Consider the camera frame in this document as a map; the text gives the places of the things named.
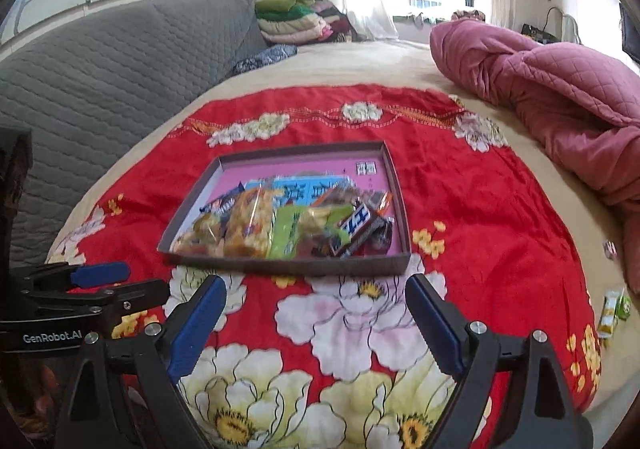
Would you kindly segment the orange clear rice cracker packet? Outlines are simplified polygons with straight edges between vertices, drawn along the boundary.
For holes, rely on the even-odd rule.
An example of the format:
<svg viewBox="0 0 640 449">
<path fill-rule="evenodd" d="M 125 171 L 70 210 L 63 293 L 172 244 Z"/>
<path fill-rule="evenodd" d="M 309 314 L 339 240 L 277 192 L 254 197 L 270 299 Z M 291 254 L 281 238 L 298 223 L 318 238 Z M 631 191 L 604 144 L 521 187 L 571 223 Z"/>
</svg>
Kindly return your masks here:
<svg viewBox="0 0 640 449">
<path fill-rule="evenodd" d="M 280 189 L 262 186 L 247 189 L 239 195 L 232 206 L 224 236 L 224 255 L 268 256 L 281 196 Z"/>
</svg>

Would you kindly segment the green clear cake packet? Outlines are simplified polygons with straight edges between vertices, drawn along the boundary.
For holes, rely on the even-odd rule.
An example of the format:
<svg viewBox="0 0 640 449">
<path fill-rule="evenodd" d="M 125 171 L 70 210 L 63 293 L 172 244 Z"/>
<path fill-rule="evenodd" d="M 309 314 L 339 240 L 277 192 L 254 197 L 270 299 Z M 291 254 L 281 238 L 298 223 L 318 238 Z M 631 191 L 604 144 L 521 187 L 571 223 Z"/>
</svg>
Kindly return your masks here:
<svg viewBox="0 0 640 449">
<path fill-rule="evenodd" d="M 334 224 L 346 217 L 354 208 L 346 206 L 294 206 L 288 204 L 277 210 L 273 226 L 269 259 L 294 259 L 320 257 L 311 253 L 314 240 L 327 224 Z"/>
</svg>

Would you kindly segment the brown Snickers bar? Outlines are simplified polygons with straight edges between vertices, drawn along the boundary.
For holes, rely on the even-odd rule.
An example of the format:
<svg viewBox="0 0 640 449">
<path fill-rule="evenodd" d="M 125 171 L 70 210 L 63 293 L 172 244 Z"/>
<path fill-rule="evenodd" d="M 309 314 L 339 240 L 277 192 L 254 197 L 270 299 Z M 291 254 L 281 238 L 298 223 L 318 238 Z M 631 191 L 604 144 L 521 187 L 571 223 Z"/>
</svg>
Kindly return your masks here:
<svg viewBox="0 0 640 449">
<path fill-rule="evenodd" d="M 314 240 L 311 253 L 333 258 L 352 256 L 385 224 L 385 218 L 375 209 L 360 203 L 341 221 L 324 227 L 319 239 Z"/>
</svg>

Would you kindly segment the clear bread packet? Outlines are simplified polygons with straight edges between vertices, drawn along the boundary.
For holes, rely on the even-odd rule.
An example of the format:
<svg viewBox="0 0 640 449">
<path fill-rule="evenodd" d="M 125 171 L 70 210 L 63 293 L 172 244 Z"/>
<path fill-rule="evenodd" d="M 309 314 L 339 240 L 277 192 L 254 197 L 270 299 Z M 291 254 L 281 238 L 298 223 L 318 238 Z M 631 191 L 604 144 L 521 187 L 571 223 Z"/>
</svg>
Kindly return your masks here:
<svg viewBox="0 0 640 449">
<path fill-rule="evenodd" d="M 171 244 L 171 252 L 181 255 L 221 257 L 224 254 L 224 228 L 214 213 L 202 213 Z"/>
</svg>

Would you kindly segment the small green candy packet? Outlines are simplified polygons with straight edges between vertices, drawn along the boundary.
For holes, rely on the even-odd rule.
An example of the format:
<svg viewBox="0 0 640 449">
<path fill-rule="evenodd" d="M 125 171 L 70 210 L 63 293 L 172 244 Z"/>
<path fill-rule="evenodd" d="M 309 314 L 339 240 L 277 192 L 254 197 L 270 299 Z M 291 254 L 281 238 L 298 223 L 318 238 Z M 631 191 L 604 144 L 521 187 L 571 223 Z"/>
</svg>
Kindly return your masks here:
<svg viewBox="0 0 640 449">
<path fill-rule="evenodd" d="M 631 300 L 626 293 L 622 293 L 616 302 L 615 315 L 618 320 L 627 321 L 631 314 Z"/>
</svg>

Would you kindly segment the small yellow candy packet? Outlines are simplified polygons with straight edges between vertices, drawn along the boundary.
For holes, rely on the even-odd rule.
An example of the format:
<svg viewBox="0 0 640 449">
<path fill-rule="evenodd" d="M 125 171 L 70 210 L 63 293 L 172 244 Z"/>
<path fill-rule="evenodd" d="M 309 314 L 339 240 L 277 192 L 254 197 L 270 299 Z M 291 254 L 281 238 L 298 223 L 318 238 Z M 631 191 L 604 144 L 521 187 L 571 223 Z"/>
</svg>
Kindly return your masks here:
<svg viewBox="0 0 640 449">
<path fill-rule="evenodd" d="M 617 305 L 622 295 L 623 292 L 620 290 L 610 290 L 605 293 L 597 325 L 597 337 L 599 339 L 609 339 L 614 334 L 617 325 Z"/>
</svg>

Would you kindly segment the red floral cloth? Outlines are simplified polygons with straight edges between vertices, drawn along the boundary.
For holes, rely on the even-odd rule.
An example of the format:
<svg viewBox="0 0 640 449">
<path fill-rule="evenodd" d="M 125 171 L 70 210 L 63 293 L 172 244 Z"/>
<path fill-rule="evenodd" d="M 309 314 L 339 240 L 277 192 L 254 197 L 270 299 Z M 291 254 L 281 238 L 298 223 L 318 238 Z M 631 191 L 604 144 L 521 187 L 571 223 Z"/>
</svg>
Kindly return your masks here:
<svg viewBox="0 0 640 449">
<path fill-rule="evenodd" d="M 217 448 L 417 448 L 456 389 L 407 304 L 423 273 L 466 318 L 546 333 L 578 411 L 601 354 L 579 256 L 536 177 L 454 96 L 378 85 L 212 102 L 99 198 L 53 261 L 124 261 L 165 304 L 219 273 L 226 302 L 178 390 Z M 298 263 L 297 276 L 219 271 Z"/>
</svg>

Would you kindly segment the dark blue snack packet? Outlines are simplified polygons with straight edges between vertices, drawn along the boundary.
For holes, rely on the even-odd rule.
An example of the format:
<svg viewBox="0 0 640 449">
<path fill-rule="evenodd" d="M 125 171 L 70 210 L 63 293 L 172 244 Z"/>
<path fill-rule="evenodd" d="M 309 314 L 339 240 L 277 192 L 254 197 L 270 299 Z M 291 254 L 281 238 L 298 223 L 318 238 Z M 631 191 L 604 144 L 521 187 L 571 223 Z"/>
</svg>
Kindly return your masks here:
<svg viewBox="0 0 640 449">
<path fill-rule="evenodd" d="M 201 213 L 212 213 L 216 215 L 222 215 L 228 213 L 235 205 L 236 199 L 239 195 L 245 191 L 245 187 L 242 183 L 238 183 L 235 187 L 225 192 L 223 195 L 210 200 L 202 206 Z"/>
</svg>

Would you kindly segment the grey quilted headboard cover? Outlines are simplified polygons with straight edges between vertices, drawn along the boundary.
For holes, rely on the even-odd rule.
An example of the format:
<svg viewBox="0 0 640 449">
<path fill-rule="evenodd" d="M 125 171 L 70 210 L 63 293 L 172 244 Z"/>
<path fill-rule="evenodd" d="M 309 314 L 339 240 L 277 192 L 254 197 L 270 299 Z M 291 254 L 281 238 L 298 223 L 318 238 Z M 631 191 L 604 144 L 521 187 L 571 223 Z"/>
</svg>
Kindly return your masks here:
<svg viewBox="0 0 640 449">
<path fill-rule="evenodd" d="M 266 47 L 256 0 L 147 0 L 63 24 L 1 62 L 1 122 L 32 133 L 15 266 L 44 262 L 89 189 Z"/>
</svg>

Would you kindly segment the grey box lid tray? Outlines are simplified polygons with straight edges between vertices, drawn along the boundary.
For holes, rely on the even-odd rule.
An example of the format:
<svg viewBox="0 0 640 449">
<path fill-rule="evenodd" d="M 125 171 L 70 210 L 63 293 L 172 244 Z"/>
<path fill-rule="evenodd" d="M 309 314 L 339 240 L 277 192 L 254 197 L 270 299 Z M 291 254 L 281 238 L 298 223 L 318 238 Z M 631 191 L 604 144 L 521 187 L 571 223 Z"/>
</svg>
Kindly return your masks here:
<svg viewBox="0 0 640 449">
<path fill-rule="evenodd" d="M 184 265 L 296 276 L 399 276 L 411 255 L 398 175 L 382 142 L 220 156 L 157 250 Z"/>
</svg>

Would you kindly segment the clear orange-edged biscuit packet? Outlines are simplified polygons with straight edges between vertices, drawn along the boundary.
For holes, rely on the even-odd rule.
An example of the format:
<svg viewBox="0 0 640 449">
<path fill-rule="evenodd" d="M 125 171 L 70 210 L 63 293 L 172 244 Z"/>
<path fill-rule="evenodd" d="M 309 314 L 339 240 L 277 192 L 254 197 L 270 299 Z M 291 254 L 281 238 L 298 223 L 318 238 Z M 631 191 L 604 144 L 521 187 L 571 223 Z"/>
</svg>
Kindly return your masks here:
<svg viewBox="0 0 640 449">
<path fill-rule="evenodd" d="M 360 189 L 349 184 L 337 184 L 322 194 L 312 206 L 356 206 L 367 204 L 380 215 L 385 215 L 392 204 L 393 195 L 390 191 L 375 189 Z"/>
</svg>

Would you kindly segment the blue patterned cloth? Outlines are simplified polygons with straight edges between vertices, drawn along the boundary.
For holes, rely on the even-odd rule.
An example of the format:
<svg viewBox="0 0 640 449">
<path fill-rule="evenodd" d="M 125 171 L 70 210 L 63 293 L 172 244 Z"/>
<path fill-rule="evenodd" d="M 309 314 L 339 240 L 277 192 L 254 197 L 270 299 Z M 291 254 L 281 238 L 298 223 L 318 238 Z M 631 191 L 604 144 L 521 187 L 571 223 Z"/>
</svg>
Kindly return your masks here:
<svg viewBox="0 0 640 449">
<path fill-rule="evenodd" d="M 297 54 L 295 45 L 277 44 L 262 50 L 253 56 L 240 60 L 231 70 L 232 76 L 238 76 L 250 71 L 255 71 L 271 66 Z"/>
</svg>

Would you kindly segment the pink quilted blanket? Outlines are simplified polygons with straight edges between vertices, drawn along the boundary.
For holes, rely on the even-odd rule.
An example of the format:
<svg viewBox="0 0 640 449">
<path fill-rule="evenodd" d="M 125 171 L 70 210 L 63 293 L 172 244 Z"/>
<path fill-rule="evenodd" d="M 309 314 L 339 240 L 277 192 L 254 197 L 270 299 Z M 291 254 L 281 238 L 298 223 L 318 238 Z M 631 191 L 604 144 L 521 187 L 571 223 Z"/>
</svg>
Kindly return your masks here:
<svg viewBox="0 0 640 449">
<path fill-rule="evenodd" d="M 639 290 L 639 76 L 573 43 L 542 45 L 475 19 L 431 31 L 435 65 L 494 106 L 512 109 L 547 156 L 597 192 L 623 227 L 627 283 Z"/>
</svg>

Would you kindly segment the stack of folded clothes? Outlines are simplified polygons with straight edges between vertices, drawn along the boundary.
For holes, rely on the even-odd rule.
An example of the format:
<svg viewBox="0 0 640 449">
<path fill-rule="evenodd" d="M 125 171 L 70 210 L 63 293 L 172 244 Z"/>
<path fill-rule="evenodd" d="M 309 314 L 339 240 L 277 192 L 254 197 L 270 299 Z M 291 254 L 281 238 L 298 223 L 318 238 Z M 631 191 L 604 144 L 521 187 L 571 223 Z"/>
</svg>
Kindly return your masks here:
<svg viewBox="0 0 640 449">
<path fill-rule="evenodd" d="M 358 42 L 348 17 L 329 0 L 258 0 L 260 32 L 273 45 Z"/>
</svg>

